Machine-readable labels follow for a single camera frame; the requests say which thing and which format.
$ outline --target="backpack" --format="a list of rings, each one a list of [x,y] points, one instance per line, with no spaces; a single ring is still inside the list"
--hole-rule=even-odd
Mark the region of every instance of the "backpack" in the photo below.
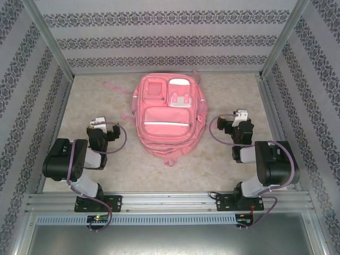
[[[155,157],[174,166],[190,153],[206,127],[208,104],[200,81],[184,74],[150,73],[133,93],[132,113],[138,136]]]

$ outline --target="purple cable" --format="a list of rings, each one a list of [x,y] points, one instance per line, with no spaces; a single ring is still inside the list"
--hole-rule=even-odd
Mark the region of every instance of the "purple cable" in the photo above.
[[[90,197],[90,196],[88,196],[88,195],[82,194],[82,193],[80,193],[78,190],[76,190],[76,189],[72,186],[73,184],[72,184],[72,182],[70,181],[70,177],[71,177],[71,172],[72,172],[72,165],[73,165],[73,157],[74,157],[75,142],[76,142],[76,140],[74,140],[73,143],[72,143],[71,157],[70,157],[70,164],[69,164],[69,171],[68,171],[68,173],[67,173],[66,182],[67,182],[68,186],[70,187],[70,189],[71,189],[74,193],[76,193],[76,194],[78,194],[78,195],[81,195],[82,197],[91,199],[91,200],[93,200],[93,201],[95,201],[95,202],[98,202],[98,203],[100,203],[100,204],[102,204],[102,205],[104,205],[104,206],[107,207],[108,213],[110,214],[110,220],[108,220],[107,223],[106,223],[102,228],[100,228],[100,229],[92,229],[92,228],[91,228],[92,222],[90,222],[90,225],[89,225],[89,229],[90,229],[91,232],[92,232],[92,231],[99,232],[99,231],[102,231],[102,230],[104,230],[105,228],[107,228],[107,226],[111,223],[111,221],[112,221],[112,210],[111,210],[111,207],[110,207],[108,204],[106,204],[106,203],[100,201],[99,199],[96,199],[96,198]]]
[[[213,134],[213,132],[211,130],[211,126],[212,126],[212,124],[213,124],[215,119],[217,119],[219,117],[222,117],[222,116],[233,116],[233,117],[235,117],[236,115],[235,114],[220,114],[220,115],[217,115],[215,118],[213,118],[210,121],[210,124],[209,124],[209,133],[211,134],[212,138],[214,138],[216,141],[218,141],[219,143],[222,143],[224,145],[241,146],[241,147],[252,147],[253,145],[251,145],[251,144],[237,144],[237,143],[231,143],[231,142],[224,142],[224,141],[219,140],[216,136],[214,136],[214,134]]]
[[[118,149],[113,150],[113,151],[107,151],[107,152],[96,151],[96,150],[93,150],[93,151],[96,152],[96,153],[99,153],[99,154],[113,154],[113,153],[116,153],[116,152],[120,151],[121,149],[123,149],[123,147],[126,144],[126,141],[128,140],[128,135],[127,135],[125,129],[122,126],[120,126],[119,124],[116,124],[114,122],[100,122],[100,123],[97,123],[97,124],[93,124],[92,126],[97,126],[97,125],[102,125],[102,124],[110,124],[110,125],[117,125],[117,126],[119,126],[120,129],[123,130],[124,135],[125,135],[124,142],[123,142],[122,146],[120,146]]]
[[[253,145],[250,145],[250,144],[237,144],[237,143],[224,142],[224,141],[219,140],[217,137],[215,137],[213,132],[211,131],[211,126],[212,126],[214,120],[219,118],[219,117],[221,117],[221,116],[235,116],[235,115],[234,114],[220,114],[220,115],[216,116],[215,118],[213,118],[211,120],[210,124],[209,124],[209,132],[210,132],[212,138],[214,138],[217,142],[222,143],[224,145],[243,146],[243,147],[252,147],[253,146]],[[280,144],[278,142],[275,142],[275,141],[268,141],[268,142],[271,142],[271,143],[279,146],[283,150],[283,152],[286,153],[286,155],[287,155],[287,157],[289,159],[289,162],[291,164],[291,174],[290,174],[288,180],[284,184],[282,184],[280,186],[275,186],[275,187],[272,187],[272,188],[267,188],[265,190],[262,190],[261,192],[259,192],[259,194],[258,194],[259,196],[261,196],[262,194],[264,194],[264,193],[266,193],[268,191],[277,190],[277,189],[281,189],[281,188],[284,188],[284,187],[288,186],[292,182],[292,180],[294,178],[294,174],[295,174],[294,160],[293,160],[292,155],[288,152],[288,150],[282,144]],[[275,202],[274,202],[274,204],[268,209],[268,211],[259,220],[257,220],[253,225],[249,226],[248,228],[252,228],[252,227],[256,226],[260,221],[262,221],[273,210],[273,208],[277,204],[277,198],[274,197],[274,196],[269,196],[269,195],[268,196],[264,196],[263,195],[262,197],[263,198],[272,198],[272,199],[275,199]]]

